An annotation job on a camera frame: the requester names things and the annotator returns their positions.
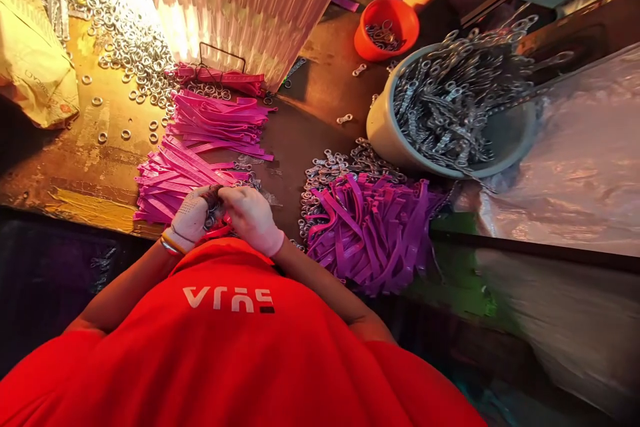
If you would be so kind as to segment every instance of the pile of pink straps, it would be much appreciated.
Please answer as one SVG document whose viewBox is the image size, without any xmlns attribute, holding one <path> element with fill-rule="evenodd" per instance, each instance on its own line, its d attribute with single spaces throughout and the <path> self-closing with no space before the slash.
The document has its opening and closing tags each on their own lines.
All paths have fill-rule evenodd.
<svg viewBox="0 0 640 427">
<path fill-rule="evenodd" d="M 183 90 L 172 95 L 175 105 L 173 124 L 166 134 L 182 135 L 193 153 L 225 148 L 259 159 L 271 161 L 260 148 L 262 129 L 269 109 L 257 104 L 255 98 L 238 98 L 236 102 L 203 97 Z"/>
<path fill-rule="evenodd" d="M 423 275 L 435 264 L 429 218 L 443 196 L 427 184 L 409 187 L 360 173 L 357 180 L 346 175 L 323 191 L 312 189 L 326 213 L 307 221 L 328 222 L 309 230 L 309 257 L 369 296 L 399 294 L 416 271 Z"/>
<path fill-rule="evenodd" d="M 202 185 L 229 187 L 247 181 L 252 172 L 232 171 L 235 162 L 207 163 L 179 140 L 165 136 L 149 160 L 138 165 L 140 189 L 134 220 L 170 224 L 187 194 Z"/>
</svg>

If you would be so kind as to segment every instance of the workbench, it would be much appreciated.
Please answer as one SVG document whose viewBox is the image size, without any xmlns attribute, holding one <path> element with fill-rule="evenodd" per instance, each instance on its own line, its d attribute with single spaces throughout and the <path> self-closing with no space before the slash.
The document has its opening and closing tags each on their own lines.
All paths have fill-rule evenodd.
<svg viewBox="0 0 640 427">
<path fill-rule="evenodd" d="M 356 1 L 364 6 L 372 0 Z M 353 47 L 359 18 L 360 13 L 336 5 L 327 8 L 300 52 L 308 62 L 292 75 L 291 89 L 281 88 L 273 103 L 279 110 L 269 114 L 261 146 L 275 160 L 255 165 L 254 170 L 271 194 L 276 223 L 290 238 L 298 238 L 304 171 L 313 158 L 323 157 L 325 149 L 348 154 L 354 140 L 366 136 L 371 97 L 382 91 L 388 78 L 388 62 L 370 65 L 359 77 L 351 74 L 364 63 Z M 78 82 L 80 115 L 69 129 L 34 128 L 20 112 L 2 106 L 0 205 L 157 238 L 162 226 L 132 220 L 138 196 L 133 178 L 137 165 L 157 148 L 149 142 L 149 122 L 159 121 L 163 111 L 148 98 L 141 105 L 130 101 L 134 84 L 121 81 L 122 70 L 98 66 L 104 45 L 87 34 L 89 26 L 90 22 L 70 19 L 67 49 L 73 54 L 77 79 L 90 75 L 93 82 Z M 457 19 L 446 0 L 436 0 L 422 12 L 421 26 L 415 48 L 442 39 L 457 26 Z M 96 96 L 104 99 L 99 107 L 91 104 Z M 347 113 L 354 120 L 338 125 L 336 119 Z M 123 129 L 131 131 L 131 139 L 121 138 Z M 109 138 L 103 145 L 97 141 L 102 131 Z M 230 161 L 238 153 L 218 150 L 203 157 Z"/>
</svg>

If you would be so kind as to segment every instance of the yellow bag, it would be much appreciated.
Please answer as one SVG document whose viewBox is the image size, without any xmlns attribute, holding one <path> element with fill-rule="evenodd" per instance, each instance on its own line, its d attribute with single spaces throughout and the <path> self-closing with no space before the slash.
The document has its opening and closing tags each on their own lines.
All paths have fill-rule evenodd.
<svg viewBox="0 0 640 427">
<path fill-rule="evenodd" d="M 79 113 L 75 70 L 41 0 L 0 0 L 0 92 L 40 128 Z"/>
</svg>

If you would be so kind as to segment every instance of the shirt logo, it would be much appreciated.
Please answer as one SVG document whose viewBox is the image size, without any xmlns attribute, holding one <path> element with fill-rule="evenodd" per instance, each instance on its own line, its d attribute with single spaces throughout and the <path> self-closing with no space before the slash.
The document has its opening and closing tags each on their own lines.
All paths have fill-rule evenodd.
<svg viewBox="0 0 640 427">
<path fill-rule="evenodd" d="M 197 287 L 184 287 L 182 291 L 185 293 L 187 302 L 191 308 L 196 308 L 203 301 L 211 286 L 205 286 L 196 293 Z M 254 298 L 258 304 L 258 312 L 261 314 L 274 314 L 275 308 L 273 307 L 273 300 L 271 299 L 271 292 L 269 289 L 255 289 L 255 297 L 252 298 L 248 290 L 244 287 L 234 287 L 233 291 L 235 295 L 231 297 L 231 311 L 232 312 L 247 312 L 248 314 L 254 313 Z M 226 310 L 229 307 L 229 295 L 224 295 L 225 301 L 223 302 L 223 293 L 228 292 L 227 287 L 216 287 L 213 289 L 213 309 Z"/>
</svg>

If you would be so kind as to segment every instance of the gold bracelet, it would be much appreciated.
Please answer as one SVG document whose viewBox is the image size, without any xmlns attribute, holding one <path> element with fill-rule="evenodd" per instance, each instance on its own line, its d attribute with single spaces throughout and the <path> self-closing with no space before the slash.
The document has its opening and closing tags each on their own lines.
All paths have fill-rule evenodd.
<svg viewBox="0 0 640 427">
<path fill-rule="evenodd" d="M 187 255 L 187 252 L 184 252 L 173 240 L 165 236 L 164 232 L 160 237 L 160 243 L 171 255 Z"/>
</svg>

